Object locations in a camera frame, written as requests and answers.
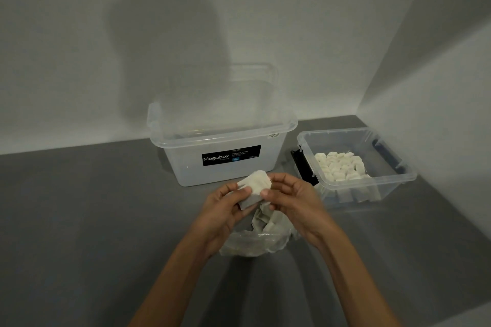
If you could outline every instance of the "white wall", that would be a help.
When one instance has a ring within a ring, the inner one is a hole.
[[[357,115],[491,238],[491,3],[414,0]]]
[[[0,0],[0,153],[147,137],[173,63],[270,62],[300,119],[355,113],[412,0]]]

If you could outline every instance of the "gray surface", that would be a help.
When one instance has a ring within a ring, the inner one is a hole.
[[[300,122],[275,170],[292,172]],[[149,140],[0,157],[1,324],[125,325],[209,191],[180,187]],[[406,326],[491,300],[491,243],[422,179],[331,211]],[[328,271],[303,240],[206,265],[183,325],[344,325]]]

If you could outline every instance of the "black label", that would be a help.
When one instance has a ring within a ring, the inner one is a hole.
[[[239,160],[255,158],[259,156],[261,145],[243,147],[242,149],[234,149],[227,151],[218,151],[216,153],[201,154],[204,166],[212,166],[214,164],[237,162]]]

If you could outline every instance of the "bare arm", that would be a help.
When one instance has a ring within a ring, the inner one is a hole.
[[[347,235],[322,206],[314,187],[287,173],[271,173],[261,196],[285,213],[326,262],[350,327],[400,327]]]
[[[250,188],[237,190],[237,184],[230,183],[207,197],[201,213],[175,248],[129,327],[181,324],[206,261],[218,252],[234,225],[257,207],[241,211],[236,205],[250,193]]]

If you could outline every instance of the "small plastic container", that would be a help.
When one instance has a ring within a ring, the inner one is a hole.
[[[273,169],[298,124],[268,64],[178,66],[164,86],[147,125],[182,186]]]
[[[319,181],[317,189],[327,205],[381,200],[397,186],[413,181],[417,176],[377,132],[368,127],[300,132],[297,140]],[[360,156],[366,173],[371,177],[338,182],[327,180],[314,155],[331,151],[351,151]]]

